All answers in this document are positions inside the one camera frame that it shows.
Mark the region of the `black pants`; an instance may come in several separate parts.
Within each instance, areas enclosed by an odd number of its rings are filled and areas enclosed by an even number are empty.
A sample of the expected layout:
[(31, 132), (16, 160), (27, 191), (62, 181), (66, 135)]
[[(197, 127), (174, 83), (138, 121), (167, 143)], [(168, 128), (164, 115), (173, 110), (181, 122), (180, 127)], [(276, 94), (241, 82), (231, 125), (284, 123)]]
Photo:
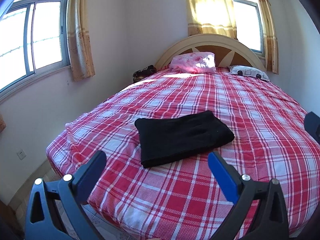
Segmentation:
[(208, 153), (232, 142), (234, 133), (212, 111), (175, 119), (135, 121), (141, 146), (141, 165), (151, 168)]

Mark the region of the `yellow curtain right panel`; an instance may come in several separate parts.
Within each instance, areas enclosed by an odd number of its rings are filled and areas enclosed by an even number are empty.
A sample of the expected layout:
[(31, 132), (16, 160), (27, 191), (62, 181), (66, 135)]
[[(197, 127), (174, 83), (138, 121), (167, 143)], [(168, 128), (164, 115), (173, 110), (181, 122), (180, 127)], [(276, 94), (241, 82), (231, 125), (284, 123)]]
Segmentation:
[(267, 71), (272, 72), (273, 74), (279, 74), (278, 40), (271, 12), (271, 5), (268, 0), (258, 0), (258, 7), (260, 10), (264, 36), (265, 67)]

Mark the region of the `yellow curtain panel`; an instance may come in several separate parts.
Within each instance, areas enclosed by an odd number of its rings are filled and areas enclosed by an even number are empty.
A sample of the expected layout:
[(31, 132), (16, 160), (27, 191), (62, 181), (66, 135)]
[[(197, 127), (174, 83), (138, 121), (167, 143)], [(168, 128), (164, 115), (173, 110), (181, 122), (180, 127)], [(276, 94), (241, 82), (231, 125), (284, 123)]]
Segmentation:
[(188, 35), (219, 34), (237, 40), (233, 0), (186, 0)]
[(279, 74), (278, 40), (271, 12), (271, 5), (268, 0), (258, 0), (258, 7), (260, 10), (264, 36), (265, 67), (267, 71), (272, 72), (273, 74)]

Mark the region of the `white black patterned pillow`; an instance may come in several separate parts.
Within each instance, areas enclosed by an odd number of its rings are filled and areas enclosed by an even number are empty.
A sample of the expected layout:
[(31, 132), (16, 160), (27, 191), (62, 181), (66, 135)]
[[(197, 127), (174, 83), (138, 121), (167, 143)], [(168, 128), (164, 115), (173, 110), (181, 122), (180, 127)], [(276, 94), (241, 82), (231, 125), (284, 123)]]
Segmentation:
[(265, 72), (254, 67), (234, 65), (234, 66), (229, 66), (228, 69), (229, 69), (229, 73), (232, 75), (252, 77), (255, 79), (270, 82), (270, 79)]

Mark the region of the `cream wooden headboard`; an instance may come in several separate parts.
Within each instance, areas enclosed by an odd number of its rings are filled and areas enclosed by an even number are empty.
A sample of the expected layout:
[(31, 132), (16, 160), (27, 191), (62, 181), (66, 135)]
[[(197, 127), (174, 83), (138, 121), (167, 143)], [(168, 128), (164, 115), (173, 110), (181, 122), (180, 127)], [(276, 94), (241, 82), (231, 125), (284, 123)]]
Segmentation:
[(169, 47), (155, 63), (157, 70), (167, 66), (176, 55), (196, 52), (215, 54), (217, 67), (244, 65), (266, 72), (259, 57), (241, 42), (218, 34), (199, 34), (182, 39)]

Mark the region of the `pink floral pillow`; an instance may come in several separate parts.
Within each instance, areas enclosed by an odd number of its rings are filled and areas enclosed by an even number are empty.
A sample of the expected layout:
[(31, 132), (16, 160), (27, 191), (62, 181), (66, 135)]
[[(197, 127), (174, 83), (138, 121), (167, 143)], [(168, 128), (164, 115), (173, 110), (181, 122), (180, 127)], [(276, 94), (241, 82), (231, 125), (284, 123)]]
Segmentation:
[(215, 73), (215, 54), (212, 52), (196, 52), (177, 55), (173, 57), (169, 68), (194, 74)]

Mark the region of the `red white plaid bedsheet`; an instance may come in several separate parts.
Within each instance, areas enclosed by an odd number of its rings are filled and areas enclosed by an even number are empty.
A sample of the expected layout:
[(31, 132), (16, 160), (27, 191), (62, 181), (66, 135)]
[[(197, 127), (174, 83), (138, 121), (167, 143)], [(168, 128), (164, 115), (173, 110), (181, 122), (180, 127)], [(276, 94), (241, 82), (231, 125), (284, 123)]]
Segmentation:
[(306, 110), (252, 77), (165, 69), (65, 125), (48, 146), (56, 173), (74, 173), (98, 150), (106, 167), (88, 203), (136, 239), (208, 239), (230, 211), (208, 167), (217, 152), (240, 174), (279, 180), (289, 231), (319, 203), (319, 144)]

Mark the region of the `yellow curtain left panel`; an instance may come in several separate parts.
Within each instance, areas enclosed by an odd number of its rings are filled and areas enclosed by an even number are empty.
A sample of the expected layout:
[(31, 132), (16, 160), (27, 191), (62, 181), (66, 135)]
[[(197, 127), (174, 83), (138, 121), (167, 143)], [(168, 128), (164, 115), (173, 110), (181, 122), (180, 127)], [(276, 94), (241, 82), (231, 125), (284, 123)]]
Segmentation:
[(188, 35), (219, 34), (237, 40), (233, 0), (186, 0)]

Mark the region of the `side window yellow curtain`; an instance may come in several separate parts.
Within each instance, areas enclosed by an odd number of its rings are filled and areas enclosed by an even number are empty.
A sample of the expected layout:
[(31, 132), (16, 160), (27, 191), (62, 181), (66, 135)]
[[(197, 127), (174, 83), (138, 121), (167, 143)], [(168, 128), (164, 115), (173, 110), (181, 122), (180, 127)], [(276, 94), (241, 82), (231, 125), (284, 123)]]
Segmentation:
[(87, 0), (67, 0), (67, 45), (74, 81), (95, 76), (88, 30)]

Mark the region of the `dark bundle beside bed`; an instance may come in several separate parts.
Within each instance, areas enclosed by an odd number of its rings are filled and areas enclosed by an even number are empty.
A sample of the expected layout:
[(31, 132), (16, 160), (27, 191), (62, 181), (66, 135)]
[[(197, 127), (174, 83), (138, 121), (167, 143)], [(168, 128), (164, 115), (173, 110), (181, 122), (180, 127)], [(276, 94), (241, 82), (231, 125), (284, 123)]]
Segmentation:
[(142, 79), (149, 77), (157, 72), (157, 69), (153, 65), (149, 65), (144, 69), (140, 69), (133, 74), (133, 83), (137, 83)]

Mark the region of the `white wall socket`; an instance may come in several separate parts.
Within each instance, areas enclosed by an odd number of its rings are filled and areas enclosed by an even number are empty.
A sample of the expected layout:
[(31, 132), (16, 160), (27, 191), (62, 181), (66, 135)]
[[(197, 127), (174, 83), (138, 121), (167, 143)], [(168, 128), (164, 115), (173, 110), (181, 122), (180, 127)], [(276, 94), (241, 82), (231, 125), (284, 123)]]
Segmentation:
[(26, 157), (26, 154), (25, 154), (24, 150), (22, 150), (22, 149), (20, 149), (16, 154), (20, 160), (23, 160)]

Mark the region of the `side wall window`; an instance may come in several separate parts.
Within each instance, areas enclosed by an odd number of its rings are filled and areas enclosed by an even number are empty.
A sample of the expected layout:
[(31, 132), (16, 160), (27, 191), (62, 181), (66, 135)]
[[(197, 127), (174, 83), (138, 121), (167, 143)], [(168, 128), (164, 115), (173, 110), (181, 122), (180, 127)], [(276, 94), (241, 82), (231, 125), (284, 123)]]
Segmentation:
[(1, 18), (1, 100), (67, 67), (67, 0), (13, 0)]

